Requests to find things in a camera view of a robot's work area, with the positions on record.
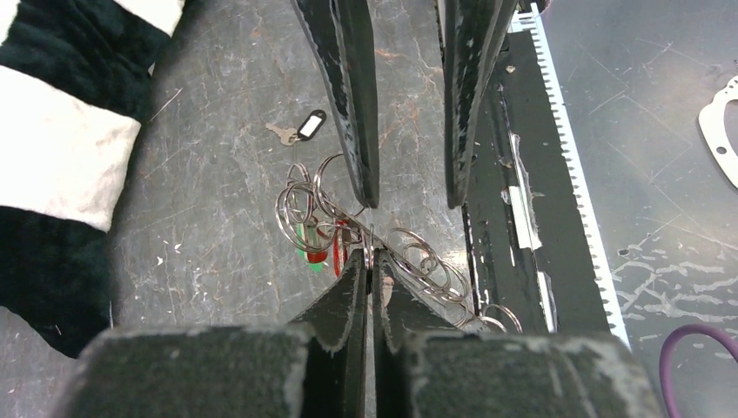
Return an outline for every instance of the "key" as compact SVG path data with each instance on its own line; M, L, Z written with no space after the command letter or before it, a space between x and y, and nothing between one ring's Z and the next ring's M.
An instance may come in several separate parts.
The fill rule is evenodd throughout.
M298 140L298 130L295 128L282 129L272 124L266 124L266 129L279 135L282 145L293 146Z

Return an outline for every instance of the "white fabric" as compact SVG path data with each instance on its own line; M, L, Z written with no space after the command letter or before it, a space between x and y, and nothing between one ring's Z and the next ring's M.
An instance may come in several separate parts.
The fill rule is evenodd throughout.
M141 124L3 66L0 92L0 206L109 231Z
M8 29L18 13L18 4L21 0L0 0L0 45L8 37Z
M130 13L171 36L182 16L185 0L115 0Z

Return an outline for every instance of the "black key tag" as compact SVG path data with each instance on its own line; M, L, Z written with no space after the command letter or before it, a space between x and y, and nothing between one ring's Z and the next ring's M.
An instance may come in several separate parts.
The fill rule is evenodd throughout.
M309 141L318 133L318 129L325 122L326 114L324 111L317 109L310 112L310 116L298 128L298 140Z

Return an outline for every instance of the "black and white striped cloth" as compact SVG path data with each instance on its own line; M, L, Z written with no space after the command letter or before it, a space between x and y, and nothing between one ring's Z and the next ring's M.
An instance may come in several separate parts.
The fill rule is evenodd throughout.
M109 326L104 235L185 0L0 0L0 305L77 356Z

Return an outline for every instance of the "scratched metal table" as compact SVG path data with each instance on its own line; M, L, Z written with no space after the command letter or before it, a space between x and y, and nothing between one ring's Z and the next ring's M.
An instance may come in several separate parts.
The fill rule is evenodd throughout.
M696 123L738 72L738 2L554 0L543 19L630 340L655 377L674 328L738 335L738 191ZM675 366L683 416L735 416L738 367L717 343L687 337Z
M332 117L287 148L265 123L330 110L288 2L197 2L157 63L161 111L144 128L117 207L111 258L127 327L273 324L335 280L313 271L279 232L274 200L293 162L315 170L340 152ZM466 273L459 211L446 208L438 29L429 0L372 2L379 87L384 234L404 226ZM351 207L343 161L327 187ZM74 368L16 316L0 312L0 416L40 417Z
M284 3L202 3L158 64L163 110L138 141L111 237L118 318L129 327L283 322L332 281L329 267L316 273L299 259L272 214L291 162L314 168L339 150L332 119L292 149L263 128L328 110L297 20ZM371 7L382 132L381 210L371 216L421 233L464 267L460 214L445 204L432 4ZM738 193L695 123L735 74L737 15L727 0L554 0L543 16L634 351L651 374L681 324L738 334ZM334 168L348 203L345 169ZM73 361L4 310L0 344L0 416L44 416ZM738 373L716 344L690 337L676 360L685 416L738 410Z

